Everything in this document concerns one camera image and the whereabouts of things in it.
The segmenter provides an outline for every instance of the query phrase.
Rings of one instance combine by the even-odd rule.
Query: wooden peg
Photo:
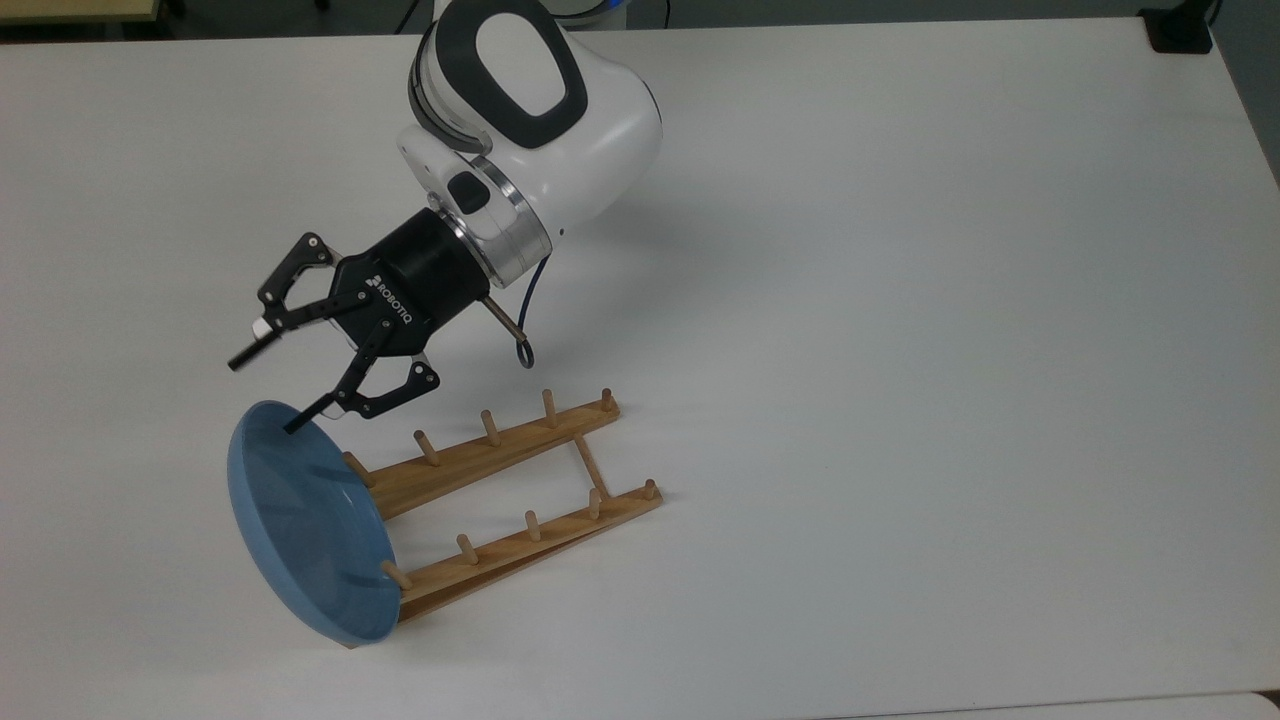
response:
[[[543,530],[538,527],[538,515],[532,510],[525,512],[525,524],[529,525],[529,539],[534,542],[543,539]]]
[[[360,482],[365,483],[366,488],[374,487],[372,475],[369,474],[369,470],[365,469],[365,466],[360,462],[360,460],[356,460],[355,455],[349,452],[343,452],[342,460],[343,462],[347,464],[348,468],[351,468],[357,475],[360,475]]]
[[[383,569],[383,573],[387,573],[388,578],[396,580],[396,584],[399,585],[402,591],[413,589],[413,580],[408,579],[408,575],[402,573],[401,569],[397,568],[390,560],[383,560],[380,568]]]
[[[556,429],[559,424],[559,419],[556,418],[556,400],[552,397],[552,391],[543,391],[543,407],[547,409],[547,427]]]
[[[431,441],[426,439],[426,433],[422,430],[413,430],[413,439],[417,441],[417,447],[421,448],[422,456],[426,457],[426,464],[433,468],[440,466],[440,456],[431,447]]]
[[[480,421],[484,423],[484,432],[489,436],[489,445],[498,447],[502,437],[498,436],[498,425],[493,424],[493,413],[485,410],[480,413]]]
[[[466,560],[468,565],[480,564],[480,556],[476,555],[476,548],[471,547],[471,539],[467,538],[466,533],[458,534],[458,547],[462,550],[462,559]]]
[[[591,484],[600,491],[602,497],[609,497],[609,489],[604,487],[604,478],[600,477],[600,469],[595,466],[595,457],[591,457],[591,448],[586,447],[586,438],[582,437],[582,433],[573,433],[573,445],[577,446],[577,454],[582,456],[586,474],[591,475]]]

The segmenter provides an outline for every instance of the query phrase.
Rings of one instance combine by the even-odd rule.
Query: blue plate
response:
[[[344,644],[375,643],[396,628],[399,585],[379,566],[396,561],[365,484],[315,423],[284,432],[297,410],[259,402],[241,418],[227,484],[244,544],[300,620]]]

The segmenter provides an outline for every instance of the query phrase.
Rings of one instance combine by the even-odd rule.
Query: metal pin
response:
[[[516,320],[512,320],[511,315],[508,315],[502,309],[502,306],[494,302],[493,297],[486,295],[480,299],[480,304],[484,305],[485,309],[488,309],[490,313],[493,313],[493,316],[497,318],[499,323],[502,323],[502,327],[507,328],[507,332],[511,333],[511,337],[516,338],[516,342],[518,343],[529,342],[529,338],[525,337],[525,331],[520,329],[520,325],[516,324]]]
[[[609,497],[609,488],[604,487],[604,478],[600,475],[600,469],[595,466],[595,457],[591,457],[591,448],[586,447],[586,438],[582,437],[582,433],[573,433],[573,445],[577,446],[577,454],[582,456],[586,474],[591,475],[591,484],[600,491],[602,497]]]
[[[440,466],[440,456],[436,455],[435,448],[431,447],[431,441],[426,439],[426,433],[422,430],[413,430],[413,439],[417,441],[417,447],[422,451],[426,457],[426,464],[433,468]]]
[[[396,580],[396,584],[399,585],[402,591],[407,591],[413,587],[413,580],[408,579],[408,575],[402,573],[401,569],[397,568],[390,560],[383,560],[380,568],[383,573],[387,573],[387,577]]]
[[[538,515],[532,510],[525,512],[525,524],[529,525],[529,539],[534,542],[543,539],[543,530],[538,527]]]
[[[559,424],[559,419],[556,416],[556,398],[552,397],[552,391],[543,391],[543,407],[547,410],[547,427],[556,428]]]
[[[484,423],[484,432],[489,436],[489,445],[498,447],[502,437],[498,434],[498,425],[493,424],[493,413],[485,410],[480,413],[480,421]]]
[[[348,468],[351,468],[357,475],[360,475],[360,482],[365,483],[366,488],[374,487],[372,475],[369,474],[369,470],[365,469],[365,466],[360,462],[360,460],[356,460],[355,455],[349,452],[343,452],[342,460],[347,464]]]
[[[476,548],[471,547],[471,539],[467,538],[466,533],[458,534],[458,547],[462,550],[462,559],[467,561],[467,565],[480,564],[480,556],[476,555]]]

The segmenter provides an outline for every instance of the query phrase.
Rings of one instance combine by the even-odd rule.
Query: table surface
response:
[[[241,374],[305,231],[424,199],[410,37],[0,47],[5,717],[776,719],[1280,685],[1280,193],[1221,58],[1137,19],[594,33],[662,155],[571,233],[538,366],[324,421],[370,468],[611,386],[666,505],[348,652],[236,530]],[[524,284],[497,293],[513,309]],[[402,373],[403,368],[396,368]],[[585,503],[571,448],[389,524],[404,566]]]

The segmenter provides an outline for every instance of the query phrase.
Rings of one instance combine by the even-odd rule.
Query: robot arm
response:
[[[536,0],[457,0],[422,37],[408,78],[419,120],[397,145],[428,208],[372,247],[342,258],[307,233],[259,290],[256,341],[239,369],[284,332],[332,319],[356,347],[333,391],[285,428],[337,406],[372,418],[439,387],[430,336],[552,252],[552,238],[598,215],[658,152],[662,120],[648,86],[562,31]],[[288,309],[298,274],[332,266],[325,300]],[[406,383],[365,397],[379,357],[412,359]]]

